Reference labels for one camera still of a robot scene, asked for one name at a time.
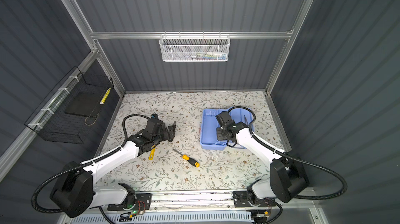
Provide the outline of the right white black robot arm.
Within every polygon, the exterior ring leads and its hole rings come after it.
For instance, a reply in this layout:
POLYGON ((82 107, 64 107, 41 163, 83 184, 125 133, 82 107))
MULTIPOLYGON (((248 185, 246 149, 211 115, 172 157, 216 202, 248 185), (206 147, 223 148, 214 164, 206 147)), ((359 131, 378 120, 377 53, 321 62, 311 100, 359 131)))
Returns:
POLYGON ((269 167, 268 179, 258 179, 247 187, 251 203, 262 199, 279 199, 287 203, 309 186, 303 164, 279 155, 285 151, 258 136, 250 123, 235 122, 229 111, 218 114, 216 120, 218 139, 226 140, 230 147, 245 147, 269 167))

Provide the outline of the yellow pipe wrench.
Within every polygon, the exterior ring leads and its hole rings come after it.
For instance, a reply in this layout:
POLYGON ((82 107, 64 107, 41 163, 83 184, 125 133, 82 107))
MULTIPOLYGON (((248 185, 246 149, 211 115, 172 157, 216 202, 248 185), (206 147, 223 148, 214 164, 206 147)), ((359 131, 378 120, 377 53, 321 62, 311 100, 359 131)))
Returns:
POLYGON ((155 154, 155 147, 152 147, 149 155, 149 160, 152 161, 154 159, 154 154, 155 154))

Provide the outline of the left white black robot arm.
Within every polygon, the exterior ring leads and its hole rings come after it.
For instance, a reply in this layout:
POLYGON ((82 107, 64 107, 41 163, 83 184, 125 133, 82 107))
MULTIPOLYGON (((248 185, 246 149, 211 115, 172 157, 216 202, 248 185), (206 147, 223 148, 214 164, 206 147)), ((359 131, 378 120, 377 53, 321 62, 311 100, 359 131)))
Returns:
POLYGON ((176 124, 166 126, 153 114, 146 127, 136 134, 124 133, 121 146, 92 160, 65 166, 69 172, 57 178, 50 199, 69 217, 74 218, 89 208, 119 205, 124 210, 139 208, 135 191, 126 183, 98 186, 96 183, 118 166, 152 151, 163 141, 172 142, 176 124))

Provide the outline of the slim yellow black screwdriver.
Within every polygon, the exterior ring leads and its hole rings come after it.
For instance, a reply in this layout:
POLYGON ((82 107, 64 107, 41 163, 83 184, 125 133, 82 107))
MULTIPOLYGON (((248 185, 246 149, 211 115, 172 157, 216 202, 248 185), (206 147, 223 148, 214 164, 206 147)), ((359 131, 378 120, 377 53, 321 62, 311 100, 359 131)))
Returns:
POLYGON ((248 122, 248 120, 247 120, 247 117, 246 117, 246 116, 244 116, 244 120, 245 120, 245 124, 246 124, 246 125, 249 125, 249 122, 248 122))

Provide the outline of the yellow black handled screwdriver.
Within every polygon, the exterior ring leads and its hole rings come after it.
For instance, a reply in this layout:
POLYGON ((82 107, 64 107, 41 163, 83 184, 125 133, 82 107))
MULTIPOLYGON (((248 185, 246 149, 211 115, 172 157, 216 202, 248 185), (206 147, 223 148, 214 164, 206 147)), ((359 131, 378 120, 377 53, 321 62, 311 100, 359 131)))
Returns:
POLYGON ((179 151, 176 150, 176 149, 173 149, 173 151, 175 151, 176 153, 178 153, 184 160, 186 160, 186 161, 187 161, 189 164, 191 164, 192 166, 194 166, 194 167, 196 167, 196 168, 199 168, 200 164, 199 164, 199 162, 196 161, 195 159, 193 159, 193 158, 191 158, 191 157, 189 157, 189 156, 187 156, 187 155, 185 155, 185 154, 182 154, 181 152, 179 152, 179 151))

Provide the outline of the white blue tool box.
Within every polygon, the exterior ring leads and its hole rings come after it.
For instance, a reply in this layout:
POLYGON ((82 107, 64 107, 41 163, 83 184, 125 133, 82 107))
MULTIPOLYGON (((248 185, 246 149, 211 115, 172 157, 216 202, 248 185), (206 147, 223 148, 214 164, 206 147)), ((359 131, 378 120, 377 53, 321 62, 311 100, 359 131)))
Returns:
MULTIPOLYGON (((228 109, 214 109, 214 108, 206 108, 203 110, 202 115, 202 124, 200 129, 200 144, 201 148, 204 150, 224 150, 226 146, 226 141, 218 141, 217 140, 217 131, 216 128, 219 127, 219 124, 216 120, 216 116, 220 114, 222 111, 227 111, 228 109)), ((244 116, 247 117, 248 122, 252 121, 253 115, 244 109, 234 109, 230 113, 231 118, 236 122, 245 123, 244 116)))

